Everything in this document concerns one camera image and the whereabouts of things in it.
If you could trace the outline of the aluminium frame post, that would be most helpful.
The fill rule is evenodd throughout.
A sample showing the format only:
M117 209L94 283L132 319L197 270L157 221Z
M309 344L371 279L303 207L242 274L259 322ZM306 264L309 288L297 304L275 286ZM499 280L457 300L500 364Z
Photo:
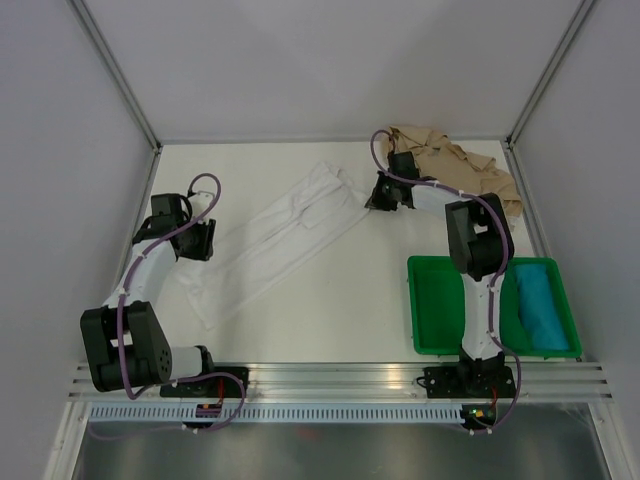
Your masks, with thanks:
M574 13L564 28L562 35L555 45L551 56L546 62L538 80L524 103L523 108L518 114L515 123L505 137L506 145L510 150L513 149L516 142L523 134L525 127L529 123L536 108L542 101L552 81L556 77L573 45L581 34L584 25L587 23L598 4L599 1L597 0L581 0L578 3Z
M162 147L161 141L144 113L88 3L83 0L68 0L66 4L74 14L80 28L115 86L134 124L151 150L154 153L158 153Z

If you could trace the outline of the left aluminium frame post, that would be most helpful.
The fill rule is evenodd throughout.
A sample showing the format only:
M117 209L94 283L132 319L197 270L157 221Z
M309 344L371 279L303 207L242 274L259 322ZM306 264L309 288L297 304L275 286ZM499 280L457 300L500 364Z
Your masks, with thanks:
M134 124L151 150L154 153L158 153L162 147L161 141L144 113L88 3L83 0L68 0L66 4L74 14L80 28L115 86Z

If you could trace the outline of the teal rolled t shirt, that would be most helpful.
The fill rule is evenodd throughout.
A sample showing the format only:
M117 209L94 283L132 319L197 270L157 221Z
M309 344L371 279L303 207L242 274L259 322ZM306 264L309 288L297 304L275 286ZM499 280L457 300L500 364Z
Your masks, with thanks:
M547 269L543 264L514 268L519 318L535 350L567 351L569 343L557 312Z

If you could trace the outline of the beige t shirt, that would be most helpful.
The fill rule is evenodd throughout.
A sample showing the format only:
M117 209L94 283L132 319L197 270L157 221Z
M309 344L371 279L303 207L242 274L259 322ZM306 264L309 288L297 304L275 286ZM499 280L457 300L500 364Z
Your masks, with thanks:
M418 126L389 126L391 139L383 142L386 152L410 152L422 177L433 177L457 190L483 195L496 194L508 226L516 228L523 204L514 178L500 169L492 156L465 150L438 130Z

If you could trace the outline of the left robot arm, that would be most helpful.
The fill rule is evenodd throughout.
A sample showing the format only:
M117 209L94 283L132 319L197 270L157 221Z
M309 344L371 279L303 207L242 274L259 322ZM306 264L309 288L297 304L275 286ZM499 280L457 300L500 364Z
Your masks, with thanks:
M206 347L169 345L154 309L163 285L180 259L206 262L213 255L216 221L209 217L213 194L190 191L151 197L151 215L132 239L131 258L102 306L85 311L80 329L94 387L123 390L137 398L145 390L183 378L195 395L218 384Z

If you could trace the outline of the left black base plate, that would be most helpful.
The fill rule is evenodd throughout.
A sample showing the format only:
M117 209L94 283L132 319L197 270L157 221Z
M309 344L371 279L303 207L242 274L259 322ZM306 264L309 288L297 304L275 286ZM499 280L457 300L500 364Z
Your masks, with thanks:
M249 369L241 366L215 367L207 373L193 379L181 379L175 384L160 388L162 398L222 398L240 399L241 387L249 386Z

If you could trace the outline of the white t shirt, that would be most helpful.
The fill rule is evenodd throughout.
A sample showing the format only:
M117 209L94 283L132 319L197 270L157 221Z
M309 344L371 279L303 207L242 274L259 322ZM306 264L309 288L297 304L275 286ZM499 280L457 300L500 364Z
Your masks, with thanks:
M325 162L247 223L214 242L207 262L176 271L207 330L236 315L360 222L367 195Z

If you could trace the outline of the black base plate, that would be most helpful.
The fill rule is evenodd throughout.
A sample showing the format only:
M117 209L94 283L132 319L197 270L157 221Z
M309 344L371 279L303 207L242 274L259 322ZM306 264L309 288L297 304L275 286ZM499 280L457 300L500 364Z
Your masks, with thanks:
M241 366L215 367L207 373L193 379L181 379L175 384L160 388L162 398L222 398L240 399L241 387L249 386L249 369Z
M415 380L431 399L513 398L516 382L512 370L501 367L491 372L467 372L453 365L426 367Z

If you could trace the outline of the aluminium front rail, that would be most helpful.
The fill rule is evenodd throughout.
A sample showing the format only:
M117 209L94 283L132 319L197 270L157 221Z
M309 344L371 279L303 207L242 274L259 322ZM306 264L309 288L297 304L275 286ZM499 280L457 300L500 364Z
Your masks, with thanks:
M248 363L251 402L426 403L421 363ZM595 362L523 362L522 403L604 403L613 395Z

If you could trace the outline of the right aluminium frame post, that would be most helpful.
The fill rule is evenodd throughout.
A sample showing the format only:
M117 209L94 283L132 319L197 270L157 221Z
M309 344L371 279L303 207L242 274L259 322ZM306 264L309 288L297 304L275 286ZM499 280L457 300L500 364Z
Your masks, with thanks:
M546 62L538 80L524 103L523 108L518 114L515 123L505 137L506 145L510 150L513 149L516 142L523 134L525 127L529 123L536 108L542 101L552 81L556 77L573 45L581 34L584 25L587 23L598 4L599 1L597 0L581 0L578 3L574 13L564 28L562 35L555 45L551 56Z

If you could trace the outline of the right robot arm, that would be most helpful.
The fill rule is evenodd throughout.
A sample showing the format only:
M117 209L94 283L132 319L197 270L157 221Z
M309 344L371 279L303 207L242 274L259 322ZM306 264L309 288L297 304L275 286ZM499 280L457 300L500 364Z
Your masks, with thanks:
M500 340L500 295L514 245L498 195L472 194L420 175L410 152L390 152L365 207L422 209L420 193L446 193L438 202L449 256L464 293L464 330L458 360L424 369L419 382L430 398L513 398L516 385Z

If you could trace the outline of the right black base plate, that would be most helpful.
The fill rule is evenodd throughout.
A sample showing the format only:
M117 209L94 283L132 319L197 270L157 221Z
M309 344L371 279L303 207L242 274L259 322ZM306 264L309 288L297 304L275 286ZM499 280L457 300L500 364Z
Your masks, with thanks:
M453 365L426 367L415 380L431 399L513 398L516 382L512 370L501 367L491 372L467 372Z

